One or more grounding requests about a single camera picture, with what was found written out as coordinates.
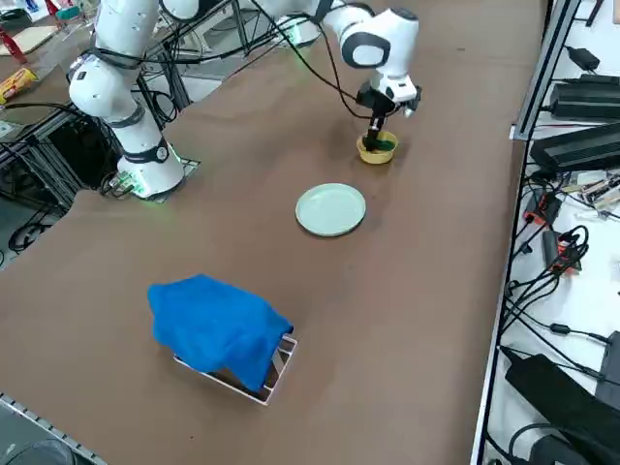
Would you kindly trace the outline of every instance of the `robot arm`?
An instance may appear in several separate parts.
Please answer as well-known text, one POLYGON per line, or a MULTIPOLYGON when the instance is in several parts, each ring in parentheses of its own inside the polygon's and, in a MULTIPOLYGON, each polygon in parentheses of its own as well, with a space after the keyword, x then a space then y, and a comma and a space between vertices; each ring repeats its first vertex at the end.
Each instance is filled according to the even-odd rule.
MULTIPOLYGON (((404 8, 374 15, 360 4, 342 0, 250 0, 273 18, 304 13, 315 23, 334 31, 344 62, 356 69, 375 70, 357 93, 358 104, 372 109, 364 144, 378 148, 377 136, 386 118, 399 108, 410 116, 418 107, 420 90, 409 77, 416 47, 418 17, 404 8)), ((178 21, 200 18, 211 6, 209 0, 161 0, 162 8, 178 21)))
MULTIPOLYGON (((418 18, 404 9, 373 15, 370 9, 342 0, 250 0, 272 18, 302 13, 331 28, 340 44, 342 58, 357 69, 373 69, 373 76, 357 93, 357 102, 372 109, 368 150, 377 147, 386 117, 399 108, 416 109, 419 89, 408 74, 418 34, 418 18)), ((160 0, 175 20, 200 19, 214 0, 160 0)), ((96 47, 142 58, 158 17, 157 0, 102 0, 95 26, 96 47)), ((142 198, 166 193, 184 177, 181 162, 171 152, 148 108, 131 95, 138 78, 136 60, 120 66, 91 55, 71 76, 70 96, 85 113, 103 119, 123 147, 119 172, 131 178, 134 193, 142 198)))

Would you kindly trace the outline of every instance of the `light green plate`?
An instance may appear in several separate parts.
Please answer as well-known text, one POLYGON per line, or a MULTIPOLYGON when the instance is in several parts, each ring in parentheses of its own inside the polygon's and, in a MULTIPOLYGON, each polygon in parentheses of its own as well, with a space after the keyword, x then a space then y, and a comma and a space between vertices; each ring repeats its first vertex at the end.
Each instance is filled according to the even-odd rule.
POLYGON ((301 196, 295 214, 299 224, 310 233, 335 237, 349 233, 361 223, 366 200, 346 184, 322 184, 301 196))

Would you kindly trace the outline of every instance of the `blue cloth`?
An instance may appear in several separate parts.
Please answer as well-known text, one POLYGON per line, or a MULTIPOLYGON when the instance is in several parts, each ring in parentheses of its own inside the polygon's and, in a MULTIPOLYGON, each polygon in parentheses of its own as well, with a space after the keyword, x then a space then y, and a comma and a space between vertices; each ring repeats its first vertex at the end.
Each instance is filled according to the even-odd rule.
POLYGON ((201 372, 228 368, 259 391, 283 334, 293 330, 261 297, 204 275, 148 289, 155 339, 201 372))

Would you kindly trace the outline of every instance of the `brown table surface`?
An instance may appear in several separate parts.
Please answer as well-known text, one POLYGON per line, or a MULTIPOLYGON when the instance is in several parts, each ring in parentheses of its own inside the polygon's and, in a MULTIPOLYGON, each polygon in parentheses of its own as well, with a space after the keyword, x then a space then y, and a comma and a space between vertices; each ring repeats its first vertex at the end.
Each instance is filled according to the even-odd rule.
MULTIPOLYGON (((268 56, 169 126, 202 165, 168 203, 81 193, 0 275, 0 389, 110 464, 466 463, 518 178, 508 131, 543 6, 408 6, 424 100, 389 121, 392 164, 364 165, 365 123, 291 51, 268 56), (367 199, 347 236, 295 222, 324 182, 367 199), (153 340, 147 287, 195 273, 294 323, 298 353, 268 408, 153 340)), ((304 53, 331 76, 323 44, 304 53)), ((351 91, 366 76, 338 67, 351 91)))

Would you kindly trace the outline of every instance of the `snack package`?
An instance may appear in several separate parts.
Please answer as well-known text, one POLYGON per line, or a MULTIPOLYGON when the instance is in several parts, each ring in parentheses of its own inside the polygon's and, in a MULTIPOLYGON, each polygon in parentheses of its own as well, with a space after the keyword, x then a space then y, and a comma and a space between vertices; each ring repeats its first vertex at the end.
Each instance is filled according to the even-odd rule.
POLYGON ((27 89, 37 77, 27 68, 21 68, 0 84, 0 105, 5 105, 17 92, 27 89))

